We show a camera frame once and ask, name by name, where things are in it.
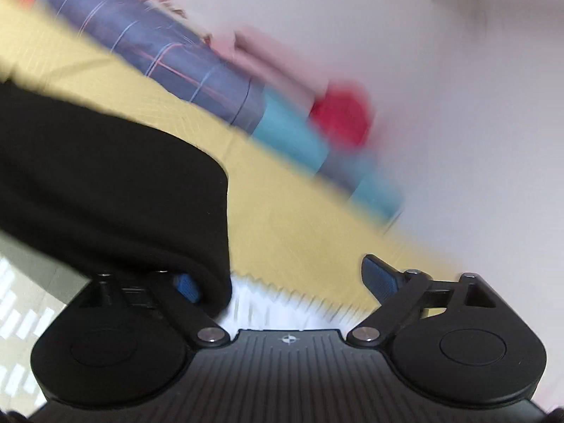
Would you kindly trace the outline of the black knit pants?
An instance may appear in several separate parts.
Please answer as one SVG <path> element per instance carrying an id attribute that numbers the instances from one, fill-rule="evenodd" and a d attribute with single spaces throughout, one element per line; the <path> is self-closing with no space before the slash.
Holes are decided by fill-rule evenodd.
<path id="1" fill-rule="evenodd" d="M 1 86 L 1 227 L 87 277 L 186 274 L 197 304 L 231 300 L 227 175 L 176 136 Z"/>

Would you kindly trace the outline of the patterned white bed sheet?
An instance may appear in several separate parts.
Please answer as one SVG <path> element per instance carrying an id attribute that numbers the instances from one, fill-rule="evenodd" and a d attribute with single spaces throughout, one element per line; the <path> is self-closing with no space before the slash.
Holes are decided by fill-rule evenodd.
<path id="1" fill-rule="evenodd" d="M 369 311 L 235 275 L 231 303 L 218 320 L 238 330 L 321 330 L 345 333 Z M 1 239 L 1 409 L 29 415 L 45 403 L 30 366 L 38 337 L 86 279 L 7 237 Z"/>

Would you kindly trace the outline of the yellow quilted blanket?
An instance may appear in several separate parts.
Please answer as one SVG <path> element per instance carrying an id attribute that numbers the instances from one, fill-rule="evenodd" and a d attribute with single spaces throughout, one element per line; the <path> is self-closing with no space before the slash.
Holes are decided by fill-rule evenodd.
<path id="1" fill-rule="evenodd" d="M 360 280 L 366 254 L 437 280 L 456 277 L 451 265 L 395 237 L 328 182 L 169 94 L 38 5 L 1 0 L 1 75 L 158 128 L 217 159 L 228 176 L 231 265 L 240 276 L 357 312 L 376 305 Z"/>

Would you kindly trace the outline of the folded red cloth stack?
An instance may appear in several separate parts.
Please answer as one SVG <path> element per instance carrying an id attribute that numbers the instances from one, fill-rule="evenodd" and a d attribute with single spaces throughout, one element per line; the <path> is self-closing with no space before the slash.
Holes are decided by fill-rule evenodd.
<path id="1" fill-rule="evenodd" d="M 369 94 L 351 81 L 330 81 L 309 113 L 309 120 L 330 143 L 347 150 L 364 147 L 373 119 Z"/>

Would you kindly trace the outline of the blue plaid folded duvet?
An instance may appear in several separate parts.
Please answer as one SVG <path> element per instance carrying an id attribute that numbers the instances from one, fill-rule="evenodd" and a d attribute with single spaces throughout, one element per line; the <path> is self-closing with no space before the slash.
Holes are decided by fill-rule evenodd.
<path id="1" fill-rule="evenodd" d="M 313 175 L 329 179 L 352 201 L 389 222 L 400 213 L 397 189 L 365 153 L 330 143 L 265 82 L 220 58 L 172 14 L 142 0 L 40 0 L 169 93 L 246 132 Z"/>

